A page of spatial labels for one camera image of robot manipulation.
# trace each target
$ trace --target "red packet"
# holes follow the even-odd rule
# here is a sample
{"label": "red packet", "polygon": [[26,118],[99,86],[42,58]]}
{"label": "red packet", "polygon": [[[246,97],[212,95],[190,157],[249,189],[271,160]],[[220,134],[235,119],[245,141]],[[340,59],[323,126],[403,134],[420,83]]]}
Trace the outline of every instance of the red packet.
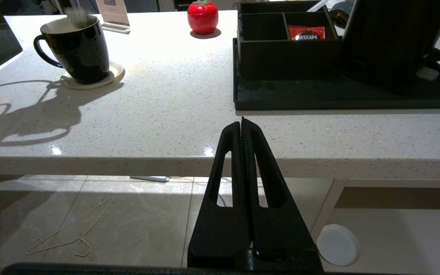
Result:
{"label": "red packet", "polygon": [[325,39],[325,27],[306,27],[288,25],[290,31],[290,39],[292,40],[314,40]]}

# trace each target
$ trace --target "nescafe logo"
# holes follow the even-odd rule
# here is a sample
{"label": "nescafe logo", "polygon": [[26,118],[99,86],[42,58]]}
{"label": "nescafe logo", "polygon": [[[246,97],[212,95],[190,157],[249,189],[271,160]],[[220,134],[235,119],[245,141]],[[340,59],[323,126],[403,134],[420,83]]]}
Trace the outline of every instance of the nescafe logo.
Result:
{"label": "nescafe logo", "polygon": [[312,30],[304,30],[295,36],[295,40],[314,40],[314,39],[320,39],[320,37],[318,36],[318,33]]}

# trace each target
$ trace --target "saucer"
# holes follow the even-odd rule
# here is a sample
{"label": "saucer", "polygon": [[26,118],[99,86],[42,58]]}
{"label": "saucer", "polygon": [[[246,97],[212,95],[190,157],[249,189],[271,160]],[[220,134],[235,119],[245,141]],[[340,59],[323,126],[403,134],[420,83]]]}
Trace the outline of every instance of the saucer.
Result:
{"label": "saucer", "polygon": [[61,76],[61,80],[64,83],[64,85],[66,85],[67,87],[71,87],[72,89],[96,89],[98,87],[103,87],[105,85],[114,82],[115,80],[117,80],[117,78],[120,78],[124,72],[125,72],[125,68],[122,65],[112,61],[110,62],[109,75],[105,77],[103,80],[98,81],[96,83],[91,83],[91,84],[77,83],[76,80],[72,78],[72,76],[70,76],[68,72],[65,72]]}

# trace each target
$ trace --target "mug handle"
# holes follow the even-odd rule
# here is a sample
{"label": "mug handle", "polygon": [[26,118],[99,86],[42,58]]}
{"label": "mug handle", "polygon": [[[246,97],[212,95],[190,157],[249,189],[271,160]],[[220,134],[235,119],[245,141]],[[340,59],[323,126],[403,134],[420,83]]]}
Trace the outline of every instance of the mug handle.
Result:
{"label": "mug handle", "polygon": [[35,39],[33,40],[33,47],[35,48],[35,51],[37,51],[37,54],[40,55],[40,57],[42,57],[43,60],[47,61],[47,63],[62,68],[62,65],[59,62],[55,61],[54,59],[51,59],[50,57],[47,56],[47,54],[44,53],[44,51],[42,51],[42,48],[38,43],[39,40],[45,40],[45,37],[41,34],[35,37]]}

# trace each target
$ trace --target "black organizer box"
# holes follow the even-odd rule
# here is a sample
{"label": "black organizer box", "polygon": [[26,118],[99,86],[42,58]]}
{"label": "black organizer box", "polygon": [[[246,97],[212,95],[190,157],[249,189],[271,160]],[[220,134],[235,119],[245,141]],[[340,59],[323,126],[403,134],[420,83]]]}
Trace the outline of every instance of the black organizer box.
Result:
{"label": "black organizer box", "polygon": [[[239,72],[261,80],[329,78],[340,39],[318,1],[239,3]],[[291,40],[288,25],[325,26],[323,40]]]}

